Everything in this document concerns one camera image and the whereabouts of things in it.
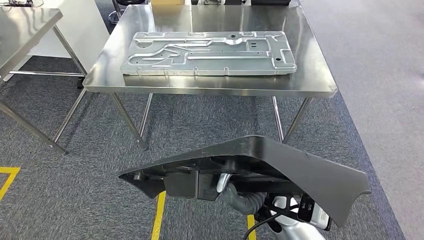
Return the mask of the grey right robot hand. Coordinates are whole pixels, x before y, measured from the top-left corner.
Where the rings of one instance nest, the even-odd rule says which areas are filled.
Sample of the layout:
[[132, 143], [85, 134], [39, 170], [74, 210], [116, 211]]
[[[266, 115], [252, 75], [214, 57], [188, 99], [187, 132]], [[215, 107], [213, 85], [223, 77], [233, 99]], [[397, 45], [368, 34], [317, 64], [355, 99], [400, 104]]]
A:
[[216, 191], [222, 195], [223, 200], [232, 208], [236, 208], [237, 190], [230, 182], [231, 174], [221, 173], [216, 185]]

